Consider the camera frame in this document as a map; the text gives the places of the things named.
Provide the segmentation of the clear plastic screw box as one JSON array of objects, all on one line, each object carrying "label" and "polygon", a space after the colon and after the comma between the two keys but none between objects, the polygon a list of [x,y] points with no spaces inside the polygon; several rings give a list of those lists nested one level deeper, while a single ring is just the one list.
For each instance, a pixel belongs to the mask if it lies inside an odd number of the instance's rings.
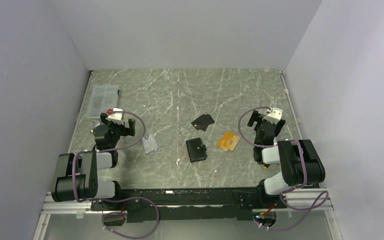
[{"label": "clear plastic screw box", "polygon": [[86,112],[88,119],[98,119],[101,113],[118,106],[120,89],[117,85],[97,85],[92,89]]}]

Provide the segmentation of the black card sleeve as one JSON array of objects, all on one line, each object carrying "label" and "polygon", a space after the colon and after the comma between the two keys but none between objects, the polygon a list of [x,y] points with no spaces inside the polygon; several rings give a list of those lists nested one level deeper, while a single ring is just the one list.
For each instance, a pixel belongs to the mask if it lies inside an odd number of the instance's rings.
[{"label": "black card sleeve", "polygon": [[214,124],[215,120],[212,118],[210,114],[202,114],[199,116],[197,119],[191,122],[191,125],[196,129],[196,130],[201,130],[201,131],[206,131],[207,128]]}]

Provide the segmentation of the black leather card holder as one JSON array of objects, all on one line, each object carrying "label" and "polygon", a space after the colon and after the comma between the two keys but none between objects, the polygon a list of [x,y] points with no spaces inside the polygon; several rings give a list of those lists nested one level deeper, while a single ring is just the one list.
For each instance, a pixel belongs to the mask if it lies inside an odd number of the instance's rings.
[{"label": "black leather card holder", "polygon": [[191,163],[204,161],[207,158],[207,148],[200,137],[185,141],[189,161]]}]

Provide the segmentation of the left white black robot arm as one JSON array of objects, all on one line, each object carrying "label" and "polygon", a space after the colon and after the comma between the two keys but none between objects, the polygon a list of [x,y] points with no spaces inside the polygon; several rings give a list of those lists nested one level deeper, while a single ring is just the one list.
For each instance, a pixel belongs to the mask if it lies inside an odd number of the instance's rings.
[{"label": "left white black robot arm", "polygon": [[100,180],[98,171],[115,168],[119,159],[118,141],[136,134],[135,119],[125,120],[124,114],[126,112],[120,108],[100,114],[101,123],[92,130],[95,141],[92,150],[58,156],[51,188],[55,202],[104,199],[111,210],[123,205],[119,183]]}]

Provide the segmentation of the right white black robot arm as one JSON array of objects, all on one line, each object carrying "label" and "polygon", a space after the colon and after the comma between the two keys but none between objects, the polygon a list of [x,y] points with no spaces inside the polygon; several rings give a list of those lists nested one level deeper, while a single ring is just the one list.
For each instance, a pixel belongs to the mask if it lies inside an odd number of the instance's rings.
[{"label": "right white black robot arm", "polygon": [[311,140],[277,140],[286,123],[282,116],[279,108],[268,108],[266,113],[253,109],[247,123],[255,131],[251,143],[254,161],[264,167],[280,167],[277,174],[261,180],[257,186],[255,200],[262,208],[269,207],[275,196],[317,185],[326,178],[326,170]]}]

